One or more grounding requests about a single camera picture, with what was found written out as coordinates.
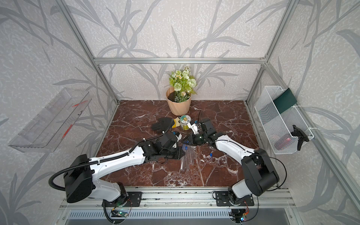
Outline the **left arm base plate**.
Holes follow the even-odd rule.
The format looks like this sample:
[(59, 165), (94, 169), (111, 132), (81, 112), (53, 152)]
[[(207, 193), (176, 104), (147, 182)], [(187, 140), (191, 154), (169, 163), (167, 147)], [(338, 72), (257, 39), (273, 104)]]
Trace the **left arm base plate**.
[(142, 199), (142, 192), (127, 192), (127, 196), (120, 196), (112, 202), (103, 200), (102, 206), (105, 207), (139, 207)]

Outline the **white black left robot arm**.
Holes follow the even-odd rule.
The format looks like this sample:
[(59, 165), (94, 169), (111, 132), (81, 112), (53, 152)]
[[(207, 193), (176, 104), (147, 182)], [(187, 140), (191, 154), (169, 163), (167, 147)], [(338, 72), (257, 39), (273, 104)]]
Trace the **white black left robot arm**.
[(160, 138), (139, 143), (134, 149), (88, 158), (83, 154), (71, 164), (71, 170), (64, 173), (65, 192), (68, 203), (76, 203), (85, 198), (105, 199), (113, 202), (124, 194), (119, 183), (103, 181), (102, 177), (121, 169), (141, 165), (162, 158), (181, 159), (185, 152), (178, 142), (179, 132), (167, 132)]

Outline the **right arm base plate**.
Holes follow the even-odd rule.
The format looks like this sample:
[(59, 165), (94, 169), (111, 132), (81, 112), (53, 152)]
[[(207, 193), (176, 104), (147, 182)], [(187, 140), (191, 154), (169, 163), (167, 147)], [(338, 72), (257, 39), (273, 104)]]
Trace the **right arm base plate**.
[(214, 191), (213, 198), (216, 200), (216, 205), (219, 207), (232, 206), (254, 206), (254, 199), (252, 195), (247, 195), (242, 198), (230, 194), (229, 191)]

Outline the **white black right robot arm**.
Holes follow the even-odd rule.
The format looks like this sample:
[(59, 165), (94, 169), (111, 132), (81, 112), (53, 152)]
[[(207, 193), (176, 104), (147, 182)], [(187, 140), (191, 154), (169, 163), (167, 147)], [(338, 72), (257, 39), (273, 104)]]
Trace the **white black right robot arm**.
[(187, 123), (193, 134), (188, 135), (184, 143), (191, 146), (208, 144), (241, 164), (244, 178), (228, 189), (233, 201), (249, 195), (260, 196), (279, 182), (279, 175), (271, 157), (263, 149), (248, 148), (222, 132), (217, 132), (210, 119), (196, 124)]

